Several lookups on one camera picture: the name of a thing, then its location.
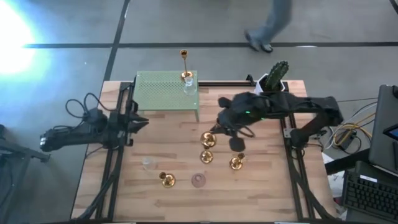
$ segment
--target yellow cable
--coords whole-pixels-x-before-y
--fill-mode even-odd
[[[376,114],[376,113],[370,114],[369,116],[365,117],[364,119],[362,119],[361,121],[358,121],[358,122],[355,123],[355,124],[345,124],[344,126],[342,126],[342,128],[345,127],[345,126],[351,127],[351,128],[350,128],[349,131],[346,133],[346,135],[341,139],[340,142],[336,142],[336,135],[337,135],[337,134],[334,134],[334,135],[333,135],[333,141],[335,142],[335,145],[336,145],[336,146],[339,146],[341,143],[343,143],[343,142],[348,138],[348,136],[353,132],[352,130],[355,129],[355,128],[358,128],[358,129],[362,130],[366,135],[368,135],[368,136],[371,138],[372,135],[371,135],[369,132],[367,132],[365,129],[363,129],[363,128],[361,128],[360,126],[358,126],[358,124],[359,124],[360,122],[362,122],[362,121],[364,121],[364,120],[370,118],[371,116],[373,116],[373,115],[375,115],[375,114]]]

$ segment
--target white pot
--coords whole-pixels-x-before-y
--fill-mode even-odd
[[[260,86],[260,80],[266,78],[267,76],[268,76],[268,74],[265,73],[260,79],[258,79],[258,81],[257,81],[257,83],[256,83],[256,88],[254,89],[254,93],[255,93],[255,94],[260,95],[260,93],[263,92],[263,90],[262,90],[262,88],[261,88],[261,86]],[[284,85],[284,83],[282,82],[282,80],[280,81],[280,85],[281,85],[281,87],[282,87],[282,89],[281,89],[280,91],[285,91],[285,85]]]

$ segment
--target shoe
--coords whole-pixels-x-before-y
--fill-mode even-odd
[[[244,38],[246,38],[246,40],[248,41],[249,47],[251,49],[253,49],[254,51],[257,51],[257,52],[260,51],[260,42],[251,38],[251,36],[247,30],[244,31]]]
[[[271,53],[274,51],[274,49],[272,48],[271,44],[261,44],[260,45],[261,50],[267,52],[267,53]]]

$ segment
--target potted cactus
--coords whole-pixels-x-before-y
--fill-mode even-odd
[[[285,86],[281,79],[289,70],[289,63],[281,61],[276,63],[269,74],[264,74],[256,84],[255,94],[267,91],[284,91]]]

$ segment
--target sunlight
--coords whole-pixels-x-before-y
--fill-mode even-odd
[[[24,44],[34,43],[29,27],[0,0],[0,76],[23,72],[30,67],[35,49],[24,49]]]

